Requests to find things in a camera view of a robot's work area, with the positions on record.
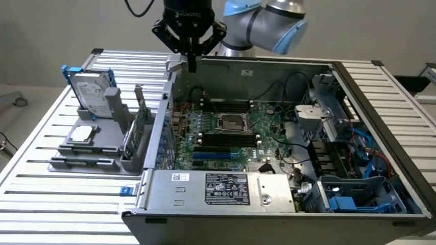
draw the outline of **white wall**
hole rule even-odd
[[[148,0],[130,2],[140,12]],[[221,19],[225,0],[212,2]],[[434,0],[305,0],[305,9],[309,28],[289,56],[378,59],[405,75],[436,61]],[[162,0],[141,19],[121,0],[1,0],[0,83],[64,86],[60,65],[81,65],[94,47],[165,52],[149,31],[161,12]]]

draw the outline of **warning label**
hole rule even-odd
[[[208,205],[249,205],[246,175],[205,174],[205,203]]]

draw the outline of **metal work table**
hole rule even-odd
[[[166,56],[102,51],[89,56],[82,67],[113,69],[130,111],[137,110],[133,88],[142,84],[146,105],[156,112],[166,82]],[[341,62],[425,179],[436,186],[436,121],[382,66],[369,61]],[[0,244],[137,244],[118,215],[132,207],[134,197],[122,198],[118,192],[120,187],[137,183],[140,176],[46,170],[48,159],[77,119],[77,106],[66,87],[0,174]],[[430,244],[428,239],[436,239],[436,232],[413,242]],[[393,244],[409,242],[402,239]]]

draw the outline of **cpu socket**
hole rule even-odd
[[[218,114],[217,128],[224,131],[248,132],[246,115],[242,114]]]

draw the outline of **motherboard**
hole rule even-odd
[[[265,171],[284,169],[286,110],[274,103],[178,106],[174,169],[254,172],[265,163],[276,166]]]

